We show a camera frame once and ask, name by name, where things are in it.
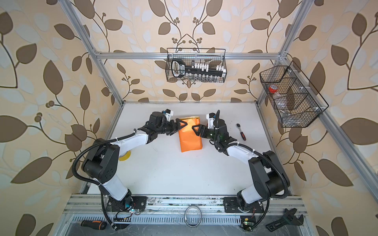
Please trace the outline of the yellow orange wrapping paper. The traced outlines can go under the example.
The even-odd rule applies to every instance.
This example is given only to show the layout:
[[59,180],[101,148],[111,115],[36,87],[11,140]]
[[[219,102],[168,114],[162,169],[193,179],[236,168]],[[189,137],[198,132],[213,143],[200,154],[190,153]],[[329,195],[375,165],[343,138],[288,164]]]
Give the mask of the yellow orange wrapping paper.
[[181,152],[202,149],[202,139],[196,136],[192,127],[200,124],[200,117],[180,118],[187,123],[185,127],[179,130]]

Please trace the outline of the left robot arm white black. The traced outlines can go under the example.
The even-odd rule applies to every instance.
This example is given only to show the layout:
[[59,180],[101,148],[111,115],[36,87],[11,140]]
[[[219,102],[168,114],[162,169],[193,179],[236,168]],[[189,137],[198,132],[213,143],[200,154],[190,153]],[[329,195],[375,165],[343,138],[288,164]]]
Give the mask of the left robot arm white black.
[[122,202],[131,195],[117,176],[119,158],[128,151],[155,140],[158,135],[172,136],[188,125],[181,119],[172,120],[173,111],[152,112],[146,123],[132,134],[111,140],[97,139],[72,162],[77,179],[99,187],[102,194]]

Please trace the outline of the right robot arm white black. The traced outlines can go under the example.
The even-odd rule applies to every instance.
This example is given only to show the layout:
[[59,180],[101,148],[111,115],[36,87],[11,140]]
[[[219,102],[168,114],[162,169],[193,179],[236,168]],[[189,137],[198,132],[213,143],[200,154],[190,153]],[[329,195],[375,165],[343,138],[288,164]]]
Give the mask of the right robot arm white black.
[[219,153],[238,159],[250,169],[253,184],[239,191],[236,197],[241,211],[250,211],[255,203],[289,195],[289,178],[273,151],[260,153],[231,137],[220,111],[208,114],[206,119],[207,125],[192,127],[195,135],[208,139]]

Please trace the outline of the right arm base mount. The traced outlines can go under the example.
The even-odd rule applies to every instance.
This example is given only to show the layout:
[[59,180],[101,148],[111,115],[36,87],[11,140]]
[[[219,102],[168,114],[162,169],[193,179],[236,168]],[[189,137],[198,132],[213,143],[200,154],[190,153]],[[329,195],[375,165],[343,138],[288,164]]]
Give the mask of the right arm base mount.
[[251,204],[244,203],[238,197],[223,198],[224,211],[226,213],[263,213],[264,207],[258,201]]

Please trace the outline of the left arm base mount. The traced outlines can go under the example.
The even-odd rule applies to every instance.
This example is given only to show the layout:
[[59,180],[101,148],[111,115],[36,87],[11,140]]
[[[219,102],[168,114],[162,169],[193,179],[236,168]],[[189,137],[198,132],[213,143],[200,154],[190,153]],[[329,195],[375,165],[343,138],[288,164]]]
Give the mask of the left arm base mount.
[[110,204],[109,206],[111,207],[112,212],[129,212],[131,210],[144,211],[148,198],[146,196],[129,196],[121,201],[117,201],[109,196],[108,199],[108,203]]

